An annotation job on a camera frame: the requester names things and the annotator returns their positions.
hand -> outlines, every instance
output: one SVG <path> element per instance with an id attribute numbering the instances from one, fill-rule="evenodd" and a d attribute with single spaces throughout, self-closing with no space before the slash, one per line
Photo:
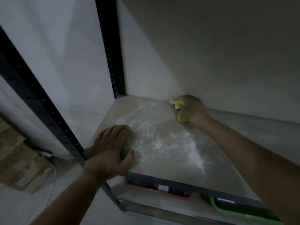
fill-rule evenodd
<path id="1" fill-rule="evenodd" d="M 125 172 L 134 160 L 133 150 L 121 160 L 121 147 L 128 133 L 127 125 L 114 125 L 100 132 L 85 162 L 83 173 L 103 183 Z"/>
<path id="2" fill-rule="evenodd" d="M 208 114 L 208 110 L 200 99 L 192 95 L 182 95 L 177 98 L 182 100 L 185 106 L 180 106 L 183 116 L 194 126 L 201 129 L 205 128 L 212 118 Z"/>

left arm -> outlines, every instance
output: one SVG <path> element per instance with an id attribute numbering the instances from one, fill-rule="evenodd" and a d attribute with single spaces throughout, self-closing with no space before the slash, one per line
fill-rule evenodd
<path id="1" fill-rule="evenodd" d="M 123 173 L 133 162 L 133 150 L 124 160 L 120 155 L 128 132 L 126 125 L 112 126 L 100 132 L 80 176 L 31 225 L 80 224 L 103 183 Z"/>

sponge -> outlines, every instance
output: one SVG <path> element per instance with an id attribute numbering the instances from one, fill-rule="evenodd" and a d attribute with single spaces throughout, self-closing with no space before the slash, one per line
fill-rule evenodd
<path id="1" fill-rule="evenodd" d="M 169 103 L 170 104 L 174 104 L 175 105 L 175 109 L 180 109 L 180 106 L 184 106 L 185 105 L 185 103 L 182 100 L 176 100 L 174 98 L 170 99 Z M 177 115 L 177 120 L 179 122 L 187 122 L 187 119 L 183 116 L 182 110 Z"/>

left hand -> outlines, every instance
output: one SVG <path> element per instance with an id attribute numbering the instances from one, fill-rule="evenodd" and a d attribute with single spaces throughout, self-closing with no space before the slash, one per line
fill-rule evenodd
<path id="1" fill-rule="evenodd" d="M 128 133 L 127 125 L 114 125 L 100 132 L 85 162 L 83 173 L 104 182 L 125 172 L 134 160 L 134 150 L 130 150 L 126 158 L 121 160 L 121 147 Z"/>

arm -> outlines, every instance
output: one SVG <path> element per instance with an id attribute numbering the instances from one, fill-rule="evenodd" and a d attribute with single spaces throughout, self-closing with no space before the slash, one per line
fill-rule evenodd
<path id="1" fill-rule="evenodd" d="M 200 99 L 186 95 L 182 113 L 211 136 L 257 196 L 283 221 L 300 224 L 300 166 L 211 118 Z"/>
<path id="2" fill-rule="evenodd" d="M 133 150 L 124 160 L 120 155 L 128 132 L 126 125 L 112 126 L 100 132 L 81 175 L 31 225 L 80 224 L 103 183 L 123 173 L 133 162 Z"/>

